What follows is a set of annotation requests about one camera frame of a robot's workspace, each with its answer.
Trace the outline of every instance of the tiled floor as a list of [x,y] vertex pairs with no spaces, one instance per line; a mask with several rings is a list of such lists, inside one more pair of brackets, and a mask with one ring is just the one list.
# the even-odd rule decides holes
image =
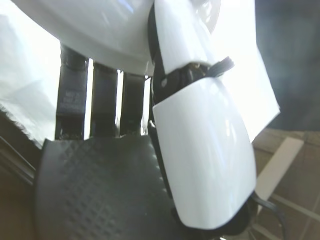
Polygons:
[[[288,240],[319,240],[320,135],[313,132],[264,130],[254,141],[257,173],[263,170],[287,136],[302,139],[305,144],[270,201],[285,214]],[[34,239],[32,202],[31,191],[0,168],[0,239]],[[262,210],[250,232],[236,239],[280,240],[281,226],[271,212]]]

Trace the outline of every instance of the white bar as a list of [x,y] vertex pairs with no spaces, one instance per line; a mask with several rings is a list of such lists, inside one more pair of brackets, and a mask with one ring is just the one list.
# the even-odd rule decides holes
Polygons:
[[303,145],[302,140],[292,137],[283,141],[257,178],[255,191],[260,198],[268,200]]

